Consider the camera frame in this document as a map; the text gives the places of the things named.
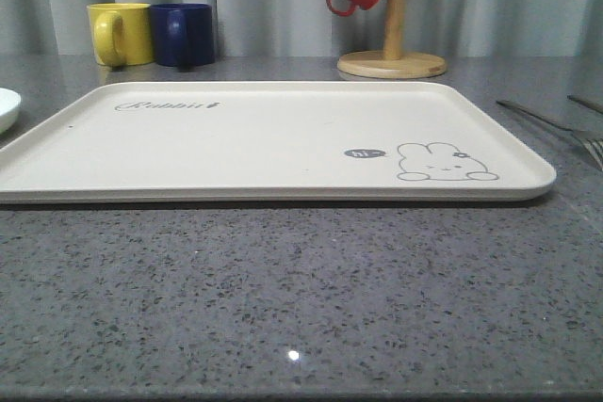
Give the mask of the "cream rabbit serving tray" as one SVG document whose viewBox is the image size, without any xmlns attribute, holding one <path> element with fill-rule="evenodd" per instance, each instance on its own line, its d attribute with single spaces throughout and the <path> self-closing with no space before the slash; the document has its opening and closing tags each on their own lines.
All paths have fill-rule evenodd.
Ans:
<svg viewBox="0 0 603 402">
<path fill-rule="evenodd" d="M 1 152 L 4 203 L 522 201 L 555 169 L 428 82 L 132 82 Z"/>
</svg>

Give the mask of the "silver metal chopstick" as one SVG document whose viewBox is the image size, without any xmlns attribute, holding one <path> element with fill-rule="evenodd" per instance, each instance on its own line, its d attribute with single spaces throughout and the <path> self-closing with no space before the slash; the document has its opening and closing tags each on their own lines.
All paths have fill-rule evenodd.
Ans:
<svg viewBox="0 0 603 402">
<path fill-rule="evenodd" d="M 589 109 L 591 109 L 591 110 L 593 110 L 593 111 L 595 111 L 597 113 L 600 113 L 600 114 L 603 113 L 603 105 L 602 105 L 602 103 L 597 103 L 597 102 L 594 102 L 594 101 L 590 101 L 588 99 L 585 99 L 583 97 L 579 97 L 579 96 L 576 96 L 576 95 L 568 95 L 567 99 L 570 100 L 570 101 L 572 101 L 572 102 L 575 102 L 577 104 L 583 105 L 583 106 L 585 106 L 585 107 L 587 107 L 587 108 L 589 108 Z"/>
</svg>

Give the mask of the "wooden mug tree stand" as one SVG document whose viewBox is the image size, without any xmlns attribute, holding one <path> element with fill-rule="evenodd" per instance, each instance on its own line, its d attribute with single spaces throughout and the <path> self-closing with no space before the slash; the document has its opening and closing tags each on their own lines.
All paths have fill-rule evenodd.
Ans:
<svg viewBox="0 0 603 402">
<path fill-rule="evenodd" d="M 379 79 L 417 79 L 443 74 L 440 57 L 403 49 L 405 0 L 386 0 L 383 49 L 354 52 L 338 59 L 337 69 L 348 74 Z"/>
</svg>

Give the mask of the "white round plate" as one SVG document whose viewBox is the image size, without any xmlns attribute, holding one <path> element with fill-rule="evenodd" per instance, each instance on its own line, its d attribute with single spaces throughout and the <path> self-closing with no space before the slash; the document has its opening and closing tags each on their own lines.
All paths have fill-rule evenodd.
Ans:
<svg viewBox="0 0 603 402">
<path fill-rule="evenodd" d="M 17 120 L 22 97 L 8 88 L 0 88 L 0 134 L 4 134 Z"/>
</svg>

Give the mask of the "yellow mug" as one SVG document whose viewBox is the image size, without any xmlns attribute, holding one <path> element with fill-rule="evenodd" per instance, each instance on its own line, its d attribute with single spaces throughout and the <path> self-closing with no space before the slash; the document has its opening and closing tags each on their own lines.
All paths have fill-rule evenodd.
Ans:
<svg viewBox="0 0 603 402">
<path fill-rule="evenodd" d="M 149 4 L 101 3 L 87 6 L 95 60 L 107 67 L 154 61 Z"/>
</svg>

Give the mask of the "dark blue mug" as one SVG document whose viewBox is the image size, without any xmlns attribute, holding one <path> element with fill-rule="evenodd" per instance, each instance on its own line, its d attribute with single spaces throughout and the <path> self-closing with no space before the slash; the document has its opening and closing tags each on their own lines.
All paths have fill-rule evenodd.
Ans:
<svg viewBox="0 0 603 402">
<path fill-rule="evenodd" d="M 155 62 L 196 67 L 216 60 L 213 10 L 202 3 L 154 4 L 149 7 Z"/>
</svg>

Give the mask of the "silver metal fork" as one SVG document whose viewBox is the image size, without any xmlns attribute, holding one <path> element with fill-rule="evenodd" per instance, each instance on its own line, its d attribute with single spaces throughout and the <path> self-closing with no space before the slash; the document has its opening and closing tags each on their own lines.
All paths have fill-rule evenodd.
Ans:
<svg viewBox="0 0 603 402">
<path fill-rule="evenodd" d="M 522 112 L 529 115 L 539 121 L 542 121 L 550 126 L 553 126 L 561 131 L 570 134 L 594 159 L 599 169 L 602 169 L 602 134 L 575 129 L 566 125 L 561 124 L 559 121 L 551 119 L 543 114 L 540 114 L 533 109 L 530 109 L 519 103 L 508 101 L 508 100 L 496 100 L 498 105 L 510 108 L 512 110 Z"/>
</svg>

